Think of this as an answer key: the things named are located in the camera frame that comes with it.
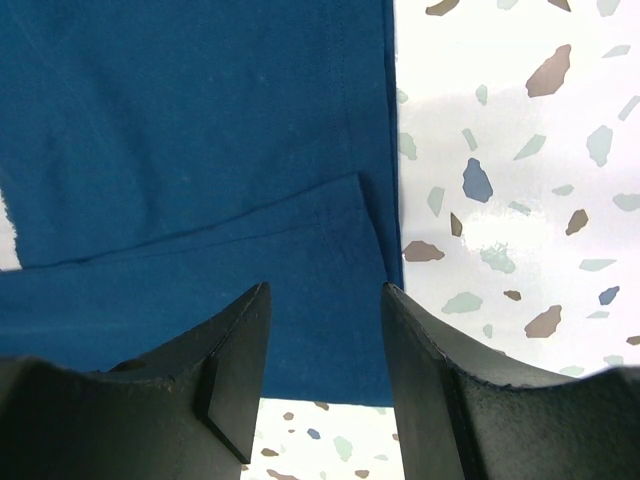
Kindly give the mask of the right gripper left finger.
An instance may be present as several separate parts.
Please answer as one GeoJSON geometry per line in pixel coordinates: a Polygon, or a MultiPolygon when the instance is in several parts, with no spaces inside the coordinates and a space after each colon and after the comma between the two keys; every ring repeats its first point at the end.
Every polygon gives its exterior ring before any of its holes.
{"type": "Polygon", "coordinates": [[[5,479],[237,479],[251,460],[271,325],[260,283],[106,372],[1,362],[5,479]]]}

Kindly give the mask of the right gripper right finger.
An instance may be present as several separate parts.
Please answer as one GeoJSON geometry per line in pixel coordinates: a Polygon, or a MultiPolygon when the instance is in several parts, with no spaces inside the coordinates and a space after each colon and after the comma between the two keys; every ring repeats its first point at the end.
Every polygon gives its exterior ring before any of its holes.
{"type": "Polygon", "coordinates": [[[409,479],[635,479],[639,371],[575,379],[510,358],[386,284],[381,323],[409,479]]]}

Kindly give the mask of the blue t shirt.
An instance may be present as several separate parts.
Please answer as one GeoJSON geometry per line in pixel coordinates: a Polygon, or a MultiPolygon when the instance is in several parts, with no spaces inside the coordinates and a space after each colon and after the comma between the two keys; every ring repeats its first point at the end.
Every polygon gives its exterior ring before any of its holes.
{"type": "Polygon", "coordinates": [[[388,1],[5,1],[1,351],[105,370],[268,283],[266,397],[387,406],[388,1]]]}

